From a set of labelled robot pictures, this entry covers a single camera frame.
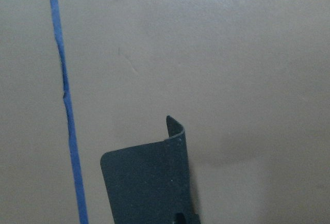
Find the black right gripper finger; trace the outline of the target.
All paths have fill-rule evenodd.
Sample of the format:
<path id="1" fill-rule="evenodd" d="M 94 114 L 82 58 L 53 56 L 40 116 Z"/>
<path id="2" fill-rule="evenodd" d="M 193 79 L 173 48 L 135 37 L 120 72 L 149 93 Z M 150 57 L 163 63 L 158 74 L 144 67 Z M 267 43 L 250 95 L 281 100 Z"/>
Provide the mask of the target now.
<path id="1" fill-rule="evenodd" d="M 174 216 L 174 224 L 200 224 L 198 214 L 185 215 L 184 213 L 176 213 Z"/>

